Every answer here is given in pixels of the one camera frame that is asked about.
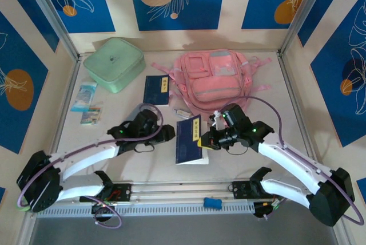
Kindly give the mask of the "dark blue book yellow label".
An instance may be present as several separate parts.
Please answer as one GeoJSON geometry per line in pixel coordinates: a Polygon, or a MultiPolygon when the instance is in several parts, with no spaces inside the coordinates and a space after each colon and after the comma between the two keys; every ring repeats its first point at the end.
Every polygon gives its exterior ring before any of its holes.
{"type": "Polygon", "coordinates": [[[155,106],[169,106],[169,76],[146,76],[142,102],[155,106]]]}
{"type": "Polygon", "coordinates": [[[176,165],[208,165],[208,150],[197,144],[201,133],[207,131],[201,116],[177,122],[176,131],[176,165]]]}

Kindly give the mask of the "pen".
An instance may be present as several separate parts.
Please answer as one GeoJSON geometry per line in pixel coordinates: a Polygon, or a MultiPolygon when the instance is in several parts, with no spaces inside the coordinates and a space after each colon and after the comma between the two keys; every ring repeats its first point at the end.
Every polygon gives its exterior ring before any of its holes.
{"type": "Polygon", "coordinates": [[[184,118],[185,120],[190,119],[192,116],[189,112],[186,112],[181,109],[173,109],[173,111],[177,116],[179,116],[180,118],[184,118]]]}

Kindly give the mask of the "small card pack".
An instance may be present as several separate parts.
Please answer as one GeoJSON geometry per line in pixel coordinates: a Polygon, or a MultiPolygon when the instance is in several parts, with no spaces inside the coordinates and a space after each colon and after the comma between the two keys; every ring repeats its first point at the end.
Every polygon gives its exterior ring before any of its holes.
{"type": "Polygon", "coordinates": [[[101,112],[101,106],[91,106],[87,111],[82,112],[80,124],[96,125],[100,119],[101,112]]]}

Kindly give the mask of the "pink student backpack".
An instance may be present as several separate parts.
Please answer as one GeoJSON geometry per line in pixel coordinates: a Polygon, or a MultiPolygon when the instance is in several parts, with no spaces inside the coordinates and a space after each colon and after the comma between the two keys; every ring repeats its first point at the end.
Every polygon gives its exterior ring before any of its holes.
{"type": "Polygon", "coordinates": [[[233,101],[246,110],[252,92],[270,89],[270,85],[253,86],[257,69],[272,61],[227,49],[188,52],[177,58],[172,68],[157,63],[152,67],[165,72],[176,90],[169,94],[181,98],[191,111],[209,120],[214,111],[233,101]]]}

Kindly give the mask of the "blue tissue pack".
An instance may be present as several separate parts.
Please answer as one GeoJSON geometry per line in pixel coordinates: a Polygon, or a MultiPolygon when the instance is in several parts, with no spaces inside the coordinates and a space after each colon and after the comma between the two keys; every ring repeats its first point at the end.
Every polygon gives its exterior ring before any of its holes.
{"type": "Polygon", "coordinates": [[[72,112],[87,112],[96,92],[96,82],[83,82],[71,107],[72,112]]]}

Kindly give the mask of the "small blue sponge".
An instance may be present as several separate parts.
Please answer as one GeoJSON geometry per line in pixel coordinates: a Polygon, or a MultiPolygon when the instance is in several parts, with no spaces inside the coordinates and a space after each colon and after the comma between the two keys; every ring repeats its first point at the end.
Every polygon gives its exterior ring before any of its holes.
{"type": "Polygon", "coordinates": [[[214,210],[221,210],[222,209],[222,200],[221,199],[214,199],[211,197],[204,198],[204,208],[210,208],[214,210]]]}

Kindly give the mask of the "black controller board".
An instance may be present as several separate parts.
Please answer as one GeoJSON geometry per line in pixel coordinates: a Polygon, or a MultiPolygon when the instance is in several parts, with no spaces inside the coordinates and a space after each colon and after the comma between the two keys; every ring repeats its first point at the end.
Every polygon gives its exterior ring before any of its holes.
{"type": "Polygon", "coordinates": [[[282,201],[279,203],[269,201],[254,203],[254,216],[261,220],[268,220],[282,203],[282,201]]]}
{"type": "Polygon", "coordinates": [[[96,203],[91,207],[91,214],[99,223],[107,222],[114,216],[113,211],[100,203],[96,203]]]}

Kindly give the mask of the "mint green zipper pouch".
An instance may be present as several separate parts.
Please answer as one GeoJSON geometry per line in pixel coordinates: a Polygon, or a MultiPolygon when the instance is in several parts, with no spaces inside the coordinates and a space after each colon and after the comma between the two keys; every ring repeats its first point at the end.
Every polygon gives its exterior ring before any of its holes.
{"type": "Polygon", "coordinates": [[[90,77],[111,93],[128,86],[146,67],[143,52],[120,38],[111,38],[86,58],[90,77]]]}

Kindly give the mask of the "aluminium table edge rail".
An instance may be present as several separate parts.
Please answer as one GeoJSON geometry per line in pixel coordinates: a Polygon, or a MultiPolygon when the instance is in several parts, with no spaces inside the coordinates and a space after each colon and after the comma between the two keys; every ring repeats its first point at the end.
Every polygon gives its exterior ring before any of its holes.
{"type": "MultiPolygon", "coordinates": [[[[46,191],[42,196],[49,204],[54,204],[61,200],[71,200],[80,198],[86,200],[89,192],[96,191],[100,188],[102,180],[100,177],[93,175],[97,184],[92,184],[87,176],[72,177],[77,181],[76,186],[69,188],[64,184],[59,183],[49,185],[50,191],[46,191]]],[[[198,199],[201,197],[217,197],[224,199],[234,199],[232,194],[232,184],[229,183],[173,183],[173,184],[131,184],[132,194],[130,200],[150,199],[163,200],[168,198],[186,198],[198,199]]]]}

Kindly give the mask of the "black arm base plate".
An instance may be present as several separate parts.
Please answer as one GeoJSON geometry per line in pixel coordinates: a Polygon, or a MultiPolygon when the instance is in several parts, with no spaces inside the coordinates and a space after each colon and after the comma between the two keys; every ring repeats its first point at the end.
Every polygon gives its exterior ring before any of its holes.
{"type": "Polygon", "coordinates": [[[234,199],[251,199],[251,200],[264,200],[269,201],[274,199],[283,199],[282,196],[272,195],[266,193],[259,185],[253,181],[233,181],[232,182],[232,194],[234,199]]]}
{"type": "Polygon", "coordinates": [[[129,202],[132,194],[130,183],[106,183],[96,191],[89,192],[89,196],[94,196],[102,201],[109,202],[129,202]]]}

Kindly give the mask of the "aluminium frame post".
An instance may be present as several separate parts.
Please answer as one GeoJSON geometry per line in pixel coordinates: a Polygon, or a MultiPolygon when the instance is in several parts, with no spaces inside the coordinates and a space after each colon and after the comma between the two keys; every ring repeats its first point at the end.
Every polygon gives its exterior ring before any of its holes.
{"type": "Polygon", "coordinates": [[[49,24],[52,26],[54,31],[56,32],[57,36],[59,37],[60,41],[63,43],[67,53],[70,57],[78,61],[79,53],[74,46],[69,33],[63,24],[59,14],[57,13],[53,3],[51,0],[35,0],[42,10],[43,14],[47,18],[49,24]]]}
{"type": "Polygon", "coordinates": [[[304,24],[304,21],[306,20],[309,12],[311,11],[313,5],[315,4],[316,0],[303,0],[301,2],[300,7],[298,8],[298,11],[296,12],[292,23],[289,25],[289,29],[286,33],[286,36],[283,40],[283,43],[281,45],[281,48],[278,50],[278,54],[280,58],[283,58],[283,56],[286,54],[287,50],[292,44],[292,41],[297,36],[299,30],[304,24]]]}

